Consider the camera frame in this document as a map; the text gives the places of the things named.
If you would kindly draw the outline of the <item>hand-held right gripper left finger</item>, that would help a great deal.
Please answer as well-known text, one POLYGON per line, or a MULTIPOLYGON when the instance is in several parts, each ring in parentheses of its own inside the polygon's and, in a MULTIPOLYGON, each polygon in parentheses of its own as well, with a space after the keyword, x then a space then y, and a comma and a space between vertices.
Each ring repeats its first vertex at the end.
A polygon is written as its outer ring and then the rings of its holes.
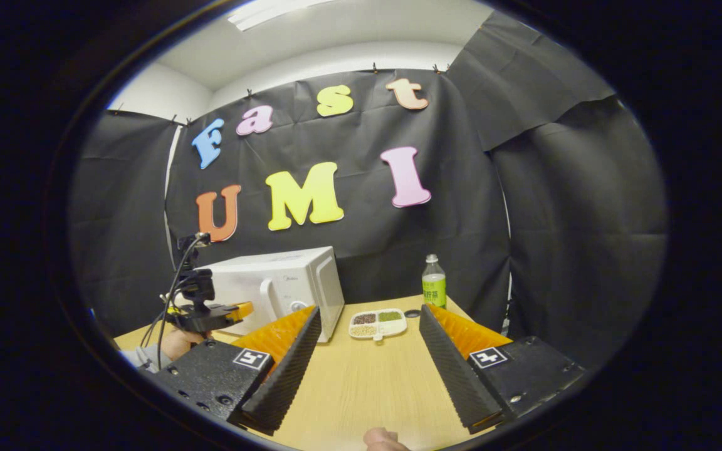
POLYGON ((321 332, 320 309, 307 306, 232 343, 205 340, 152 378, 178 402, 272 435, 295 399, 321 332))

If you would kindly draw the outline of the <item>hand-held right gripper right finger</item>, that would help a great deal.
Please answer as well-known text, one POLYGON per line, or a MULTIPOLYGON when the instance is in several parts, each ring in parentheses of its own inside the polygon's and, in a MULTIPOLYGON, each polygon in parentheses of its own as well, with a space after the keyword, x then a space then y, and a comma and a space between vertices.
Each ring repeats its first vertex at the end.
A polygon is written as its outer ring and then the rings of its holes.
POLYGON ((585 374, 539 337, 511 340, 432 304, 421 309, 419 332, 470 433, 533 413, 585 374))

